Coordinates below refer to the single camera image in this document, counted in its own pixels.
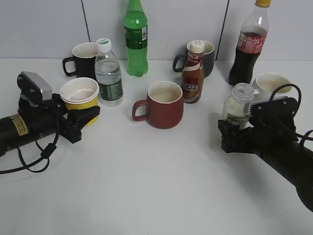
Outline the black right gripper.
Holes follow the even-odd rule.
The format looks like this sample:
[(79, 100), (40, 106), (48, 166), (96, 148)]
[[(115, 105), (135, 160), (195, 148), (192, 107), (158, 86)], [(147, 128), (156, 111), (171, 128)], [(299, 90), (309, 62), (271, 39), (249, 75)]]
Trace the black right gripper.
[(226, 153), (253, 153), (256, 149), (297, 141), (293, 117), (298, 110), (298, 102), (289, 97), (283, 104), (283, 109), (260, 112), (255, 117), (249, 117), (252, 127), (244, 129), (225, 120), (218, 120), (222, 150)]

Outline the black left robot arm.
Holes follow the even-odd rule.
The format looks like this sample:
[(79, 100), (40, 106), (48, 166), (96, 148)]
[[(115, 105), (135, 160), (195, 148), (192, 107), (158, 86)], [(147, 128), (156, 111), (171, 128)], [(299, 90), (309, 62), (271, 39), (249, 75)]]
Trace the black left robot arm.
[(59, 94), (39, 105), (21, 97), (18, 113), (0, 120), (0, 155), (54, 133), (76, 143), (81, 130), (99, 114), (99, 106), (68, 110)]

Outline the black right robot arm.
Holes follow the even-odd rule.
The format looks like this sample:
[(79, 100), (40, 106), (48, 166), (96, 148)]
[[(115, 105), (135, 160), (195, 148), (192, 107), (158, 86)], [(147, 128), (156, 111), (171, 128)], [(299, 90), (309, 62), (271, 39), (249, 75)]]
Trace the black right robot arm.
[(293, 186), (301, 202), (313, 209), (313, 152), (294, 134), (295, 98), (283, 96), (253, 102), (249, 108), (252, 125), (240, 129), (224, 120), (218, 121), (221, 148), (226, 153), (255, 154)]

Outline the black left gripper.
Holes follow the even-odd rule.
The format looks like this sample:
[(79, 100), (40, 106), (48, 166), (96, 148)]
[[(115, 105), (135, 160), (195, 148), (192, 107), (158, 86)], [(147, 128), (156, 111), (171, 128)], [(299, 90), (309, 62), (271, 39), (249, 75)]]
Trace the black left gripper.
[(21, 94), (18, 114), (28, 130), (21, 137), (22, 143), (37, 141), (51, 134), (76, 143), (81, 140), (81, 130), (100, 114), (100, 107), (69, 111), (59, 94), (52, 94), (50, 100), (41, 101), (38, 105)]

